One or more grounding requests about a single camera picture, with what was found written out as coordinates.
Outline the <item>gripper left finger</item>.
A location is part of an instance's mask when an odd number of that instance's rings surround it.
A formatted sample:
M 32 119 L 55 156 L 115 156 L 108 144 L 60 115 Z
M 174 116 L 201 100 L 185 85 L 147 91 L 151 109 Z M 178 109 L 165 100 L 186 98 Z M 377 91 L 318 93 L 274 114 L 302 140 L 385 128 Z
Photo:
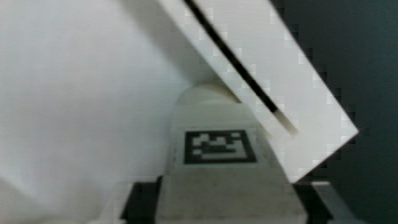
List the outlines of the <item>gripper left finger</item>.
M 153 181 L 138 181 L 128 189 L 126 201 L 119 212 L 121 224 L 156 224 L 156 205 L 163 177 Z

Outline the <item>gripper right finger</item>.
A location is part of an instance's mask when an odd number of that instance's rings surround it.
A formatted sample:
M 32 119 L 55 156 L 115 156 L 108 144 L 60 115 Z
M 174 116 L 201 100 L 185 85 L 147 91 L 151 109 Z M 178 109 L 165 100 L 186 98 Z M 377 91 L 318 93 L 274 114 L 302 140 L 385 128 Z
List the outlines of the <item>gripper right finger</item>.
M 298 182 L 295 190 L 307 212 L 307 224 L 369 224 L 357 218 L 329 181 Z

